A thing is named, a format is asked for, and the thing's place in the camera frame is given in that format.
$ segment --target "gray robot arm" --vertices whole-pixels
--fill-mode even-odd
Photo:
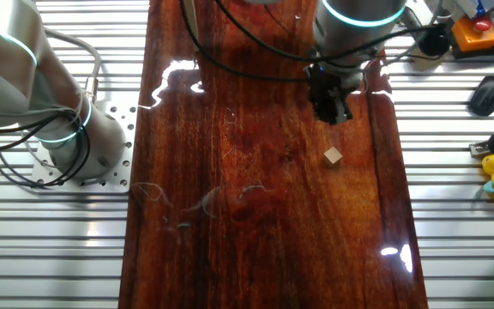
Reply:
[[[76,177],[97,178],[119,161],[124,133],[91,98],[51,49],[35,5],[0,0],[0,126],[31,124],[59,109],[76,110],[91,137],[91,154]],[[54,120],[36,134],[57,162],[69,161],[77,149],[75,129],[68,123]]]

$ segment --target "metal mounting plate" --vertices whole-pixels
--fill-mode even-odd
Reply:
[[[106,106],[105,112],[114,117],[125,133],[125,149],[118,164],[108,173],[98,179],[85,181],[67,181],[62,186],[55,188],[58,194],[84,193],[84,194],[113,194],[125,193],[129,191],[130,174],[133,161],[133,149],[135,147],[136,115],[138,113],[137,104],[122,104],[119,106]],[[51,162],[49,151],[40,143],[37,152],[38,157],[47,162]],[[56,168],[42,166],[35,161],[33,164],[32,180],[50,182],[62,175]],[[38,190],[39,193],[46,194],[47,190]]]

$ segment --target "small wooden block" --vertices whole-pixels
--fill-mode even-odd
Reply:
[[[335,147],[327,150],[323,155],[323,160],[328,167],[335,167],[340,159],[342,159],[342,154]]]

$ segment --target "emergency stop button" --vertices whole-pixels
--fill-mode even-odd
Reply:
[[[491,21],[488,18],[479,18],[473,21],[473,28],[475,31],[484,32],[491,29]]]

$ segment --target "wood grain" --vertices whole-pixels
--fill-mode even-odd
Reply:
[[[176,1],[150,4],[119,307],[427,308],[387,83],[369,76],[354,120],[329,126],[305,84],[219,70],[193,52]],[[262,6],[225,4],[279,48],[312,44],[312,1],[270,7],[297,39]],[[222,62],[303,77],[211,1],[196,10]],[[333,146],[343,158],[329,169]]]

